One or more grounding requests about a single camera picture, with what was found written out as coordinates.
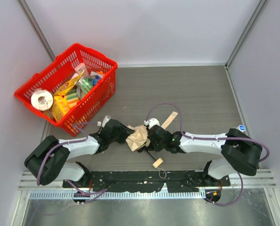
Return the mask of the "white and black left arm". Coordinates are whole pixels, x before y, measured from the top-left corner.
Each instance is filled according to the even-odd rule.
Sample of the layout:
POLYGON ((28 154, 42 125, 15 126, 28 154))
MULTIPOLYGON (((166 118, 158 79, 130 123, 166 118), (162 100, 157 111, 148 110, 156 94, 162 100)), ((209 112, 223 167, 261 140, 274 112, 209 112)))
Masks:
POLYGON ((80 162, 68 160, 82 156, 95 155, 108 149, 113 142, 123 144, 134 130, 118 120, 105 116, 96 122, 98 132, 87 134, 84 138, 57 139, 47 136, 24 161, 24 166, 36 177, 37 185, 46 186, 55 180, 62 180, 64 187, 86 187, 91 173, 80 162))

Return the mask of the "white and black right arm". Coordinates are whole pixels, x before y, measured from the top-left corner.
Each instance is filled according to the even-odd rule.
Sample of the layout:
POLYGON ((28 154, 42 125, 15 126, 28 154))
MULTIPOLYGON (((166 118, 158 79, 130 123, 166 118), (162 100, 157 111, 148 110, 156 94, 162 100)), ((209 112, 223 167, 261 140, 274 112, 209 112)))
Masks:
POLYGON ((155 125, 148 129, 148 139, 151 151, 199 152, 220 156, 218 160, 206 163, 198 179, 209 186, 233 173, 255 176, 262 153, 259 143, 235 128, 229 129, 227 133, 198 136, 183 131, 170 133, 155 125))

